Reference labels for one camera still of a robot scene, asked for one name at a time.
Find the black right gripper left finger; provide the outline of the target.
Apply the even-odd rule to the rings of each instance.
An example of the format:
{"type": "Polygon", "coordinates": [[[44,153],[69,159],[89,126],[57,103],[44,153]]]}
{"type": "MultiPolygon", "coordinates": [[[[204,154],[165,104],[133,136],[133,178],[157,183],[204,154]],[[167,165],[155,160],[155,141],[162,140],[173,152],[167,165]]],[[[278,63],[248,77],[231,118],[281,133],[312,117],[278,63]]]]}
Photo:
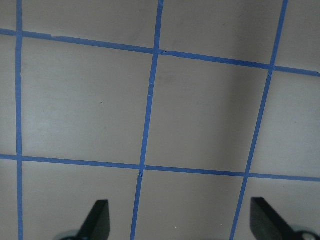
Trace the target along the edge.
{"type": "Polygon", "coordinates": [[[110,236],[108,200],[97,200],[77,233],[78,240],[107,240],[110,236]]]}

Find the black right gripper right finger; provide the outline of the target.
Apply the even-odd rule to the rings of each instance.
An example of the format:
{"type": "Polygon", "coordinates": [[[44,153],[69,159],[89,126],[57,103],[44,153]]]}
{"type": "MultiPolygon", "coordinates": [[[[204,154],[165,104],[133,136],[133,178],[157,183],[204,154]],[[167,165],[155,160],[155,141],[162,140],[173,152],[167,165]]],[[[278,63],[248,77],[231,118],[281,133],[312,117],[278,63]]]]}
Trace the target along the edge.
{"type": "Polygon", "coordinates": [[[256,240],[294,240],[295,232],[262,197],[250,200],[250,230],[256,240]]]}

